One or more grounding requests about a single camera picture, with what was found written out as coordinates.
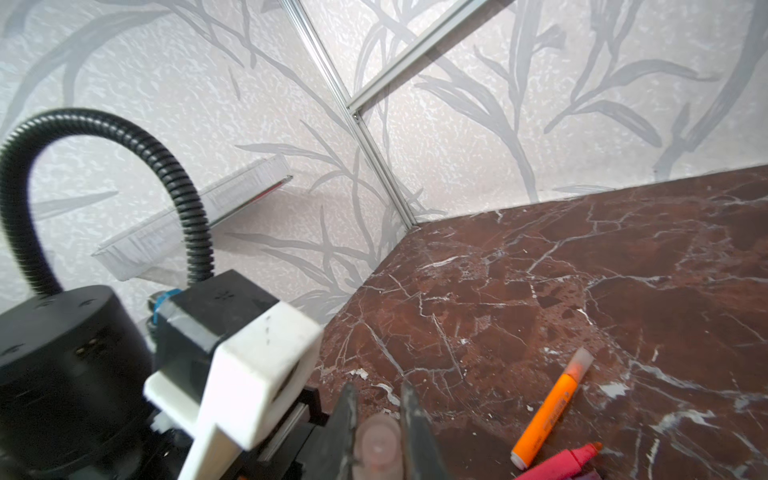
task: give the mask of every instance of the highlighter cap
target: highlighter cap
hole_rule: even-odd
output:
[[[571,358],[571,361],[568,362],[568,366],[565,367],[563,373],[576,380],[576,383],[580,383],[593,361],[594,357],[592,354],[584,347],[581,347],[576,350],[576,353],[573,355],[573,358]]]

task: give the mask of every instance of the gray leaf pattern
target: gray leaf pattern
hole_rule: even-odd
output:
[[[117,191],[108,191],[100,194],[81,195],[79,197],[62,198],[59,200],[46,200],[31,205],[32,216],[35,220],[47,220],[69,212],[97,204],[117,195]]]
[[[379,5],[367,0],[361,0],[361,2],[374,11],[379,18],[379,23],[371,27],[368,36],[366,36],[366,40],[378,35],[383,52],[382,55],[385,56],[385,58],[394,58],[398,42],[408,43],[416,38],[416,35],[414,35],[407,26],[412,20],[412,17],[403,15],[399,20],[395,20],[387,15]],[[410,13],[417,12],[418,8],[423,8],[425,6],[424,2],[418,5],[414,5],[407,1],[404,3],[409,5],[409,8],[404,9],[404,12],[407,10]],[[430,57],[451,80],[443,81],[429,75],[420,75],[419,77],[425,81],[418,83],[415,86],[432,93],[458,113],[471,118],[473,121],[496,134],[509,149],[512,158],[518,166],[528,199],[532,203],[535,203],[538,202],[536,179],[531,164],[528,161],[518,138],[518,130],[521,106],[528,83],[528,70],[530,69],[531,59],[537,50],[538,45],[537,30],[538,20],[541,16],[541,0],[518,0],[516,3],[521,4],[518,8],[523,9],[525,13],[523,15],[517,15],[515,18],[515,26],[511,40],[513,45],[510,48],[508,70],[505,71],[501,65],[497,65],[496,63],[489,65],[494,73],[502,76],[509,83],[509,97],[512,104],[515,106],[514,120],[512,124],[510,124],[504,109],[490,90],[450,62],[450,60],[441,55],[440,52],[431,54]],[[375,29],[378,30],[381,27],[388,29],[394,35],[391,42],[391,45],[394,45],[393,47],[388,48],[388,45],[384,40],[384,38],[386,38],[385,35],[374,35],[372,33]],[[367,51],[366,55],[363,55],[358,59],[355,80],[356,85],[362,85],[362,73],[366,70],[368,60],[369,55],[367,54]],[[384,100],[384,110],[382,111],[382,122],[384,123],[385,130],[385,151],[388,150],[388,146],[386,145],[386,102],[387,100]],[[415,210],[415,214],[418,218],[425,213]]]
[[[379,21],[371,26],[362,41],[361,52],[358,55],[355,66],[355,89],[361,88],[363,85],[364,74],[369,65],[371,55],[374,50],[378,48],[381,54],[382,62],[384,64],[389,63],[396,56],[396,52],[400,44],[407,44],[408,41],[415,38],[413,33],[411,33],[411,31],[408,30],[407,27],[404,27],[402,24],[407,25],[408,22],[422,15],[433,5],[440,2],[440,0],[406,0],[402,3],[402,7],[395,5],[395,10],[398,12],[400,18],[400,22],[398,22],[394,18],[389,17],[380,8],[380,4],[368,2],[366,0],[361,1],[366,7],[371,8],[378,15]],[[389,42],[387,41],[388,35],[392,35]],[[379,104],[376,105],[376,113],[382,122],[382,145],[380,145],[380,150],[384,153],[385,159],[391,168],[392,160],[390,152],[389,130],[387,126],[388,111],[389,99],[384,98],[381,102],[379,102]],[[421,220],[423,217],[431,214],[443,215],[446,213],[444,210],[425,208],[422,202],[419,200],[423,190],[414,194],[403,182],[401,182],[399,178],[397,178],[396,175],[395,181],[398,188],[403,193],[403,196],[406,199],[406,203],[410,206],[417,220]],[[391,230],[383,225],[382,228],[385,228],[386,231],[391,233],[389,237],[390,240],[394,238],[394,230]]]
[[[628,2],[626,18],[621,23],[618,33],[614,34],[621,9],[627,3],[626,0],[609,0],[606,2],[592,0],[590,6],[594,44],[589,53],[587,64],[571,91],[571,104],[547,124],[544,133],[551,132],[569,115],[599,112],[629,128],[651,146],[661,147],[661,139],[656,129],[650,122],[632,111],[629,107],[624,106],[620,108],[615,102],[605,100],[596,101],[590,107],[585,107],[585,105],[611,89],[625,87],[650,74],[668,74],[692,81],[718,80],[716,75],[702,76],[692,68],[657,58],[634,61],[616,70],[621,53],[621,44],[627,38],[643,1],[630,0]],[[604,49],[608,51],[610,60],[604,69],[602,79],[597,87],[582,94],[581,91],[587,84],[588,79],[593,73],[596,73],[594,70],[597,66],[598,58]]]
[[[3,38],[10,38],[24,33],[24,27],[29,12],[42,0],[20,0],[5,21],[2,29]]]
[[[543,48],[556,48],[562,50],[565,48],[565,31],[560,25],[552,25],[550,28],[536,37],[536,48],[534,53]]]
[[[654,126],[628,106],[616,103],[615,101],[598,100],[588,104],[586,107],[579,108],[573,115],[590,114],[593,112],[613,118],[654,147],[661,146],[661,136],[656,132]]]
[[[768,34],[768,2],[755,0],[750,25],[746,30],[746,37],[736,66],[725,85],[720,89],[715,101],[689,130],[688,134],[684,137],[676,134],[672,143],[661,154],[654,165],[656,180],[668,179],[672,166],[680,156],[686,151],[695,151],[707,135],[725,118],[750,82],[757,63],[768,50],[766,34]],[[673,126],[673,133],[682,130],[677,121],[675,124],[677,128]]]
[[[484,56],[480,50],[475,46],[475,57],[477,57],[486,67],[490,68],[493,73],[497,74],[499,77],[504,78],[505,80],[509,78],[509,72],[507,72],[502,64],[498,63],[495,60],[491,60],[490,58]]]

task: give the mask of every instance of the black cable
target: black cable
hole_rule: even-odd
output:
[[[187,246],[190,284],[214,275],[214,251],[203,203],[179,162],[155,137],[117,115],[87,108],[62,108],[29,118],[0,147],[0,216],[19,268],[38,295],[63,289],[45,261],[32,225],[29,174],[35,158],[51,143],[71,135],[94,135],[134,152],[160,178],[176,206]]]

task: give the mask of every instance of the wallpaper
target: wallpaper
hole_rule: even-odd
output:
[[[453,1],[303,0],[350,91]],[[491,0],[364,107],[420,220],[766,163],[768,2]]]
[[[0,6],[0,136],[61,106],[147,129],[198,189],[283,154],[286,186],[214,229],[217,272],[238,269],[327,322],[404,234],[396,211],[274,0],[16,0]],[[184,285],[184,262],[118,282],[96,246],[163,210],[160,182],[109,141],[58,142],[35,164],[38,234],[67,289],[112,286],[134,321]],[[30,295],[0,245],[6,310]]]

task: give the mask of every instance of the metal rail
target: metal rail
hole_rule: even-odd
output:
[[[336,100],[336,103],[343,113],[349,131],[352,133],[355,140],[357,140],[357,144],[366,156],[368,165],[370,165],[376,173],[376,176],[379,178],[379,181],[384,186],[386,193],[395,205],[406,229],[410,230],[416,226],[416,218],[413,216],[413,212],[408,206],[408,202],[406,202],[406,199],[400,192],[395,177],[389,169],[389,165],[384,161],[384,157],[376,146],[376,142],[371,138],[371,134],[365,123],[363,123],[362,118],[355,111],[351,111],[347,108],[346,105],[347,102],[349,102],[349,92],[346,90],[346,86],[344,86],[344,83],[339,76],[339,72],[337,72],[336,68],[333,66],[330,56],[325,47],[323,47],[323,43],[320,41],[320,38],[304,11],[304,7],[301,5],[300,0],[280,0],[280,3],[282,4],[285,13],[288,14],[288,19],[293,24],[296,32],[298,32],[307,51],[309,51],[310,57],[320,70],[320,74],[328,84],[328,88],[331,90],[333,98]]]
[[[400,52],[389,65],[371,79],[350,99],[346,106],[358,111],[365,103],[375,98],[387,85],[392,83],[408,67],[419,60],[427,51],[438,44],[446,35],[455,30],[464,20],[482,7],[488,0],[458,0],[451,8],[431,24],[405,50]]]

